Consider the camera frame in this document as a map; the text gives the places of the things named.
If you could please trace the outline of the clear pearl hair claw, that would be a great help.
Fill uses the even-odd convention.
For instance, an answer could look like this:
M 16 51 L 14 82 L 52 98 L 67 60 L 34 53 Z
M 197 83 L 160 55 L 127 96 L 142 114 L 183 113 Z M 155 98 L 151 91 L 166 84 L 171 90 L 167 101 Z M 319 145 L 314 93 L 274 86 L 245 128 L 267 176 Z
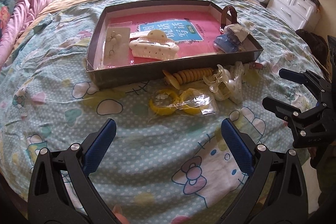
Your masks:
M 217 72 L 211 76 L 203 76 L 203 81 L 217 101 L 224 101 L 232 95 L 235 84 L 229 70 L 219 64 L 217 67 Z

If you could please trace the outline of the clear glitter hair claw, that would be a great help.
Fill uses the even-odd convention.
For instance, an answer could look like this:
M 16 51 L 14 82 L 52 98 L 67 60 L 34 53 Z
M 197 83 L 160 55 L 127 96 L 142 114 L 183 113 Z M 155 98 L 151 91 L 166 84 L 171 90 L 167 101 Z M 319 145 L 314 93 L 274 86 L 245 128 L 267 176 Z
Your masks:
M 240 104 L 243 101 L 242 95 L 242 78 L 244 75 L 244 65 L 241 61 L 237 61 L 234 66 L 230 68 L 231 74 L 231 97 L 230 99 L 235 104 Z

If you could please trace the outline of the clear bag small jewelry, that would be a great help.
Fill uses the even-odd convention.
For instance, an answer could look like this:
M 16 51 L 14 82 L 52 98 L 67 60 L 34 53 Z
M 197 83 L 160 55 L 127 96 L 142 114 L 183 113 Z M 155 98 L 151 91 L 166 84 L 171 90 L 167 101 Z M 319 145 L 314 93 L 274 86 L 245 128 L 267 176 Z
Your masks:
M 249 35 L 249 31 L 242 25 L 235 23 L 224 27 L 224 33 L 232 36 L 234 41 L 243 42 Z

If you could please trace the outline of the blue floral pillow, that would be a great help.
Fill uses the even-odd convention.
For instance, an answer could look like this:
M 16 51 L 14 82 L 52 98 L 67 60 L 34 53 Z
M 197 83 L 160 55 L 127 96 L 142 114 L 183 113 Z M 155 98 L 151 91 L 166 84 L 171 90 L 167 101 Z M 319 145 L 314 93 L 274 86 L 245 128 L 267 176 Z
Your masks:
M 1 0 L 0 1 L 0 33 L 1 33 L 1 36 L 13 13 L 14 7 L 15 7 L 15 0 Z

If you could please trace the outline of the pink book blue label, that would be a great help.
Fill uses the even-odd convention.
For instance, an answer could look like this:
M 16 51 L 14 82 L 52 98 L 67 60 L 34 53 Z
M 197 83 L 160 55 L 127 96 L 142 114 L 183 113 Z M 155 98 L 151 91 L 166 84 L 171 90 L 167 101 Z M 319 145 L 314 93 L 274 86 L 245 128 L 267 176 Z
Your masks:
M 179 46 L 178 58 L 221 53 L 214 45 L 220 23 L 208 11 L 152 12 L 114 18 L 109 24 L 131 22 L 130 41 L 161 30 Z M 134 57 L 129 49 L 129 65 L 161 60 Z

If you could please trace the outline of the bow earrings card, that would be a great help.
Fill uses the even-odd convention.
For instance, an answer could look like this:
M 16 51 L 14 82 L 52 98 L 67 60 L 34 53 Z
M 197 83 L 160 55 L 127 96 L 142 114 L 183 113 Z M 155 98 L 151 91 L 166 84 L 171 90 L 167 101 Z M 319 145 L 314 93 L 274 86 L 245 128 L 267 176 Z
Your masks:
M 104 68 L 129 65 L 130 27 L 131 22 L 108 25 L 102 48 L 102 66 Z

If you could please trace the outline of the blue item in plastic bag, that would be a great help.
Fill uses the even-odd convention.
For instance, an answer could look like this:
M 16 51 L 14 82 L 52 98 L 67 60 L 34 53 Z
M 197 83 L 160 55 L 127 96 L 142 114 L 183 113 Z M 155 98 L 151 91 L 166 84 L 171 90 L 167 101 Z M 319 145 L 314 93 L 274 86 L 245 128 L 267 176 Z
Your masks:
M 238 37 L 229 33 L 219 35 L 214 40 L 214 45 L 225 53 L 235 53 L 243 49 Z

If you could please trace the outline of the pink quilt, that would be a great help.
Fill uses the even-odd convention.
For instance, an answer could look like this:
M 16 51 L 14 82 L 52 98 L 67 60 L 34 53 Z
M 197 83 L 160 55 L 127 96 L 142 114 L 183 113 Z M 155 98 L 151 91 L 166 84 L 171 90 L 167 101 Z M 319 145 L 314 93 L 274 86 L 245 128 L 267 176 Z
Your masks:
M 52 0 L 18 0 L 1 36 L 1 68 L 9 58 L 17 37 Z

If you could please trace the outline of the dark cardboard tray box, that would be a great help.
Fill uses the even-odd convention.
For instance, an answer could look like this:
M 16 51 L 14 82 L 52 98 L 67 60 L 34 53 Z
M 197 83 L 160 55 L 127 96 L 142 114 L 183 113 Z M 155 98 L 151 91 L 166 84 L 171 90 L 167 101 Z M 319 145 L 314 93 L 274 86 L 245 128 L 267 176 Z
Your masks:
M 251 35 L 220 42 L 236 12 L 202 0 L 151 0 L 106 6 L 91 37 L 86 71 L 98 87 L 156 80 L 164 72 L 214 68 L 257 60 Z

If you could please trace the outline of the white drawer cabinet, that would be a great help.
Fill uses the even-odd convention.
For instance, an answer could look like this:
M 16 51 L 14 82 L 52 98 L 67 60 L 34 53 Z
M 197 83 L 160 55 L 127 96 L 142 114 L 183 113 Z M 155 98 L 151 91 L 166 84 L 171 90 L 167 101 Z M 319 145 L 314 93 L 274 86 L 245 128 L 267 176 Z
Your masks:
M 320 19 L 318 6 L 311 0 L 269 0 L 267 9 L 294 30 L 313 32 Z

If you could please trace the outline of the hello kitty bed sheet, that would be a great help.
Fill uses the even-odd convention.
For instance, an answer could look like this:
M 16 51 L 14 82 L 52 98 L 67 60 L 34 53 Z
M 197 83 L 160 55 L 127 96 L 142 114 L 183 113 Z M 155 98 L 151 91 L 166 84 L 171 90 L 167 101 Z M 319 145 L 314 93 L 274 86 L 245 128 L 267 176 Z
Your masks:
M 1 71 L 1 173 L 27 198 L 38 152 L 81 142 L 108 118 L 117 135 L 94 186 L 108 206 L 120 205 L 131 223 L 214 223 L 246 181 L 221 138 L 225 118 L 273 151 L 291 149 L 286 124 L 262 107 L 270 96 L 301 110 L 315 105 L 302 85 L 278 71 L 320 73 L 307 44 L 283 21 L 245 0 L 232 5 L 262 46 L 261 69 L 245 69 L 243 101 L 218 102 L 215 114 L 151 118 L 148 101 L 161 81 L 98 90 L 86 72 L 88 43 L 105 7 L 153 0 L 99 0 L 47 11 Z

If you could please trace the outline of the cream polka dot hair claw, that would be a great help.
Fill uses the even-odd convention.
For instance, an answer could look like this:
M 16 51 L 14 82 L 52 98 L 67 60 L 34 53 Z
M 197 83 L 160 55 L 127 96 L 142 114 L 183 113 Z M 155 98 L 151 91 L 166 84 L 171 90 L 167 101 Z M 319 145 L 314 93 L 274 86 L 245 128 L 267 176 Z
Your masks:
M 175 41 L 161 30 L 151 30 L 146 36 L 130 41 L 129 48 L 134 57 L 161 61 L 177 59 L 179 52 Z

